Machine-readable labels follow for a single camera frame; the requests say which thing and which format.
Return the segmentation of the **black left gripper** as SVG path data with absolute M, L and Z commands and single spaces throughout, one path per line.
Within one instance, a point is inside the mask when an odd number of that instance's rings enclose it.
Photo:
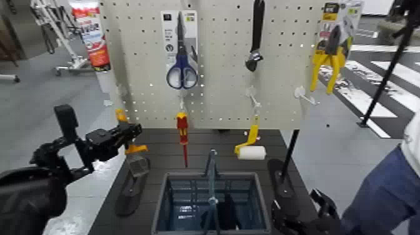
M 88 156 L 93 161 L 108 161 L 119 154 L 119 148 L 135 146 L 135 140 L 142 133 L 140 124 L 123 122 L 110 130 L 97 129 L 86 134 Z

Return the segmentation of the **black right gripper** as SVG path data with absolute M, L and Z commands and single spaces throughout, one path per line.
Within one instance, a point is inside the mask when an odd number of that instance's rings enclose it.
M 340 220 L 333 219 L 338 218 L 335 202 L 318 189 L 313 189 L 309 195 L 319 205 L 317 212 L 319 218 L 302 222 L 300 227 L 297 228 L 297 233 L 303 235 L 342 235 L 343 229 Z M 296 234 L 292 226 L 295 221 L 296 217 L 287 214 L 277 201 L 272 202 L 272 223 L 275 229 L 282 234 Z

